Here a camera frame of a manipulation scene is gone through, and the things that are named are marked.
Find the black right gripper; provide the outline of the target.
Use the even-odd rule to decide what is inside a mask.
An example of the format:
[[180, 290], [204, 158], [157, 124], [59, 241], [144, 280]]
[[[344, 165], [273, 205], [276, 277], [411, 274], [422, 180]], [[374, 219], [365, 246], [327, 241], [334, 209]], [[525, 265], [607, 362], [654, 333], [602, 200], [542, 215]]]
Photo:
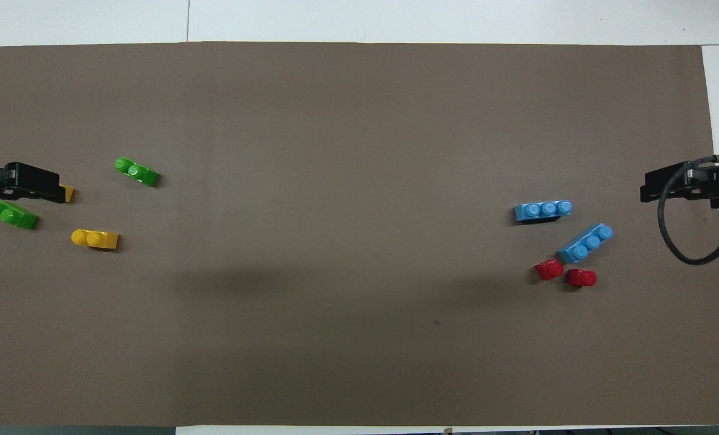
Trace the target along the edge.
[[[682, 161], [645, 173], [644, 184], [639, 187], [641, 203], [660, 200], [661, 193], [669, 179], [688, 163], [688, 161]], [[690, 177], [686, 173], [682, 173], [672, 179], [666, 198], [710, 200], [710, 207], [719, 209], [719, 165], [694, 166], [690, 170]]]

